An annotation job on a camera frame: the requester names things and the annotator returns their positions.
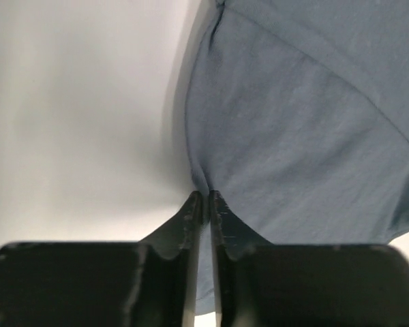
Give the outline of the grey t shirt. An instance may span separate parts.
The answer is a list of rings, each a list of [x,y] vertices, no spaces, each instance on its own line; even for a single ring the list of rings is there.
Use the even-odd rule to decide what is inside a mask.
[[[199,190],[277,244],[409,232],[409,1],[218,1],[185,108]]]

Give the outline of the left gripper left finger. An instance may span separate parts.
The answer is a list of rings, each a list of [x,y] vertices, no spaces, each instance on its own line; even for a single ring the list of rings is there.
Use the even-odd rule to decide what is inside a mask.
[[[193,326],[202,197],[138,242],[0,248],[0,326]]]

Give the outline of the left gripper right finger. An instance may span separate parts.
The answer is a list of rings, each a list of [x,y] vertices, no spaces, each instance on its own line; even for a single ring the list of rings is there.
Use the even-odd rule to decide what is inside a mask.
[[[409,326],[409,262],[388,245],[276,245],[209,194],[218,326]]]

